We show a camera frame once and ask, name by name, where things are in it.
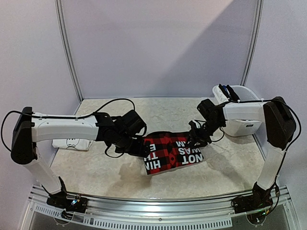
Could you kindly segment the red black plaid flannel shirt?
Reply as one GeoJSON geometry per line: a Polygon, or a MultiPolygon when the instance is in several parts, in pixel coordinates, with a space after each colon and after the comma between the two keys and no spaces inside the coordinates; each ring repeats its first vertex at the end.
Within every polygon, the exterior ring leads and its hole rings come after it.
{"type": "Polygon", "coordinates": [[[148,175],[201,163],[204,160],[199,148],[188,148],[188,132],[153,132],[144,137],[150,144],[150,154],[144,158],[148,175]]]}

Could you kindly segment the white and green t-shirt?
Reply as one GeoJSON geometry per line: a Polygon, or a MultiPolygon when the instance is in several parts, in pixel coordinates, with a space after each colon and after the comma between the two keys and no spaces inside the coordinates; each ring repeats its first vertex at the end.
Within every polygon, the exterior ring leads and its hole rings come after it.
{"type": "Polygon", "coordinates": [[[54,139],[52,140],[52,146],[59,149],[76,150],[76,151],[88,151],[92,145],[92,140],[87,139],[54,139]]]}

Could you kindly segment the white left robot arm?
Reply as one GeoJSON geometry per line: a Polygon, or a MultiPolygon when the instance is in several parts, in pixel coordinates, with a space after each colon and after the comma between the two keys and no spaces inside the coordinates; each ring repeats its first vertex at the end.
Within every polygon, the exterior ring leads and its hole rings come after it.
{"type": "Polygon", "coordinates": [[[44,115],[34,113],[25,107],[12,134],[11,159],[24,166],[41,183],[45,191],[61,208],[71,204],[66,194],[65,184],[47,166],[36,151],[36,144],[45,140],[86,139],[103,141],[115,152],[145,158],[149,155],[149,144],[139,135],[147,125],[135,110],[123,116],[110,116],[108,113],[93,112],[84,116],[44,115]]]}

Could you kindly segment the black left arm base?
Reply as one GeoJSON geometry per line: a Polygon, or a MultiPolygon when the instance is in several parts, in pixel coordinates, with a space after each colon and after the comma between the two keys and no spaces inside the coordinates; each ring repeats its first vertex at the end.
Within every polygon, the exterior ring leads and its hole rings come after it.
{"type": "Polygon", "coordinates": [[[74,198],[68,198],[68,192],[64,181],[59,177],[60,191],[56,194],[48,193],[47,205],[61,208],[66,212],[85,213],[89,199],[77,194],[74,198]]]}

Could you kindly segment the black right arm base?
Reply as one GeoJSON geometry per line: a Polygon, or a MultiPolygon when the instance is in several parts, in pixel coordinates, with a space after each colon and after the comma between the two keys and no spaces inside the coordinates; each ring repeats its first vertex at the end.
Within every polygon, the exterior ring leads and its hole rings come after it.
{"type": "Polygon", "coordinates": [[[269,210],[266,211],[266,215],[268,215],[277,206],[279,202],[279,197],[280,189],[277,183],[273,183],[273,185],[266,190],[262,189],[257,183],[254,183],[254,186],[252,188],[252,194],[248,196],[240,195],[233,198],[231,200],[231,207],[234,209],[236,214],[269,207],[269,210]],[[275,205],[271,196],[271,191],[273,189],[277,197],[275,205]]]}

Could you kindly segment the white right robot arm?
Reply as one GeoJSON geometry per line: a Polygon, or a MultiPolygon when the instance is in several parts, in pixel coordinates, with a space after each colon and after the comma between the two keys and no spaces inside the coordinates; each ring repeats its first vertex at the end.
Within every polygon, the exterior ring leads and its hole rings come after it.
{"type": "Polygon", "coordinates": [[[204,118],[202,125],[190,121],[190,131],[186,145],[190,148],[206,146],[211,143],[211,136],[228,121],[260,121],[263,135],[266,138],[267,153],[256,185],[268,190],[276,181],[287,148],[293,142],[298,119],[283,97],[277,96],[268,100],[243,102],[224,102],[214,104],[205,99],[197,106],[204,118]]]}

